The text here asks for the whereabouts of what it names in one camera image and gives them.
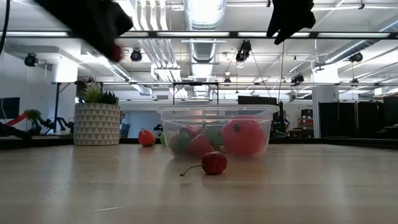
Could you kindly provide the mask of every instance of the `potted plant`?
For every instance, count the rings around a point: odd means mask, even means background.
[[[119,144],[119,98],[103,93],[96,82],[85,82],[83,101],[75,105],[73,141],[78,146]]]

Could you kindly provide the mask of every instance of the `white geometric planter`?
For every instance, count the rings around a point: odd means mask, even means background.
[[[77,146],[119,144],[120,107],[104,103],[75,105],[73,141]]]

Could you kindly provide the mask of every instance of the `toy vegetable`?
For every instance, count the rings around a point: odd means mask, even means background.
[[[251,156],[259,153],[264,145],[264,133],[252,116],[234,116],[221,130],[223,144],[236,156]]]
[[[142,128],[138,134],[138,142],[144,147],[151,147],[156,143],[155,134]]]
[[[194,167],[201,167],[208,175],[218,175],[225,170],[226,165],[226,157],[222,153],[207,152],[201,159],[201,165],[189,167],[180,176],[185,176],[185,173]]]

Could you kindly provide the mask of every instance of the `clear plastic container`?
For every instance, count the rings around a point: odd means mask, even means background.
[[[173,156],[201,157],[220,151],[259,157],[267,149],[273,105],[160,106],[166,146]]]

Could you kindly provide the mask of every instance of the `table surface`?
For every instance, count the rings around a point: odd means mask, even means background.
[[[164,147],[0,151],[0,223],[397,223],[398,153],[270,145],[222,175]]]

